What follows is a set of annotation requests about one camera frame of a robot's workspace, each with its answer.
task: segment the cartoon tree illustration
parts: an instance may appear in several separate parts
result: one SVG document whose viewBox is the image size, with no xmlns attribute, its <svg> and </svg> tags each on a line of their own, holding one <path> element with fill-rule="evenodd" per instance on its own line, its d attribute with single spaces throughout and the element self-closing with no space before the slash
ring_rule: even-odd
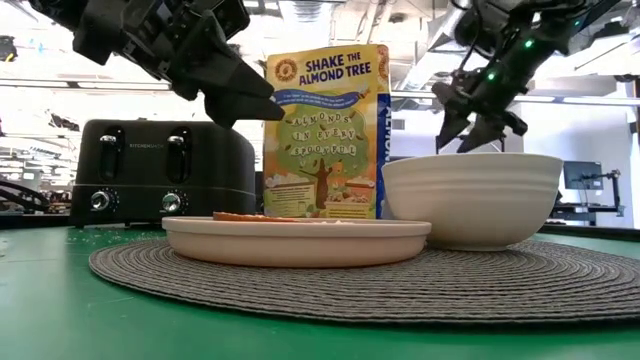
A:
<svg viewBox="0 0 640 360">
<path fill-rule="evenodd" d="M 278 162 L 316 182 L 316 208 L 325 209 L 329 177 L 356 177 L 367 168 L 364 117 L 352 109 L 298 105 L 278 127 Z"/>
</svg>

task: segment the toaster brand logo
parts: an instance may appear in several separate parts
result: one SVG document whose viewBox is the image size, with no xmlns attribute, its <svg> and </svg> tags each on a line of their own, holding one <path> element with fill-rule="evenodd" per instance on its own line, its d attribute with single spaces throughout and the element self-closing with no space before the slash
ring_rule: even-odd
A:
<svg viewBox="0 0 640 360">
<path fill-rule="evenodd" d="M 134 149 L 162 149 L 164 144 L 129 144 L 129 147 Z"/>
</svg>

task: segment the cereal box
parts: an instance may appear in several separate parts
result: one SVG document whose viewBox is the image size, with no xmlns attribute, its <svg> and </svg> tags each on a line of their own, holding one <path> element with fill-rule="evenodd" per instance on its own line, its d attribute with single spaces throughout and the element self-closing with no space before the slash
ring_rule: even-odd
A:
<svg viewBox="0 0 640 360">
<path fill-rule="evenodd" d="M 391 130 L 387 47 L 272 55 L 267 80 L 285 117 L 265 123 L 265 214 L 380 218 Z"/>
</svg>

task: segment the round placemat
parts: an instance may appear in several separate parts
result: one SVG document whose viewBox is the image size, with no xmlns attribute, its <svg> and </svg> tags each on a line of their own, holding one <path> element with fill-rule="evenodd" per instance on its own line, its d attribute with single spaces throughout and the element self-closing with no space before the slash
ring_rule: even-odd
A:
<svg viewBox="0 0 640 360">
<path fill-rule="evenodd" d="M 219 265 L 166 241 L 104 248 L 99 276 L 219 308 L 348 322 L 571 323 L 640 319 L 640 261 L 539 241 L 503 252 L 427 249 L 355 269 Z"/>
</svg>

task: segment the table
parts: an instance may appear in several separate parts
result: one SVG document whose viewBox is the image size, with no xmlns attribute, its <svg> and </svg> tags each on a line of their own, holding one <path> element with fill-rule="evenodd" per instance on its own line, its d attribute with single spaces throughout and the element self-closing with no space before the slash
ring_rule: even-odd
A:
<svg viewBox="0 0 640 360">
<path fill-rule="evenodd" d="M 216 311 L 109 284 L 104 246 L 157 231 L 0 232 L 0 359 L 637 359 L 640 327 L 570 331 L 349 327 Z M 640 243 L 537 235 L 640 259 Z"/>
</svg>

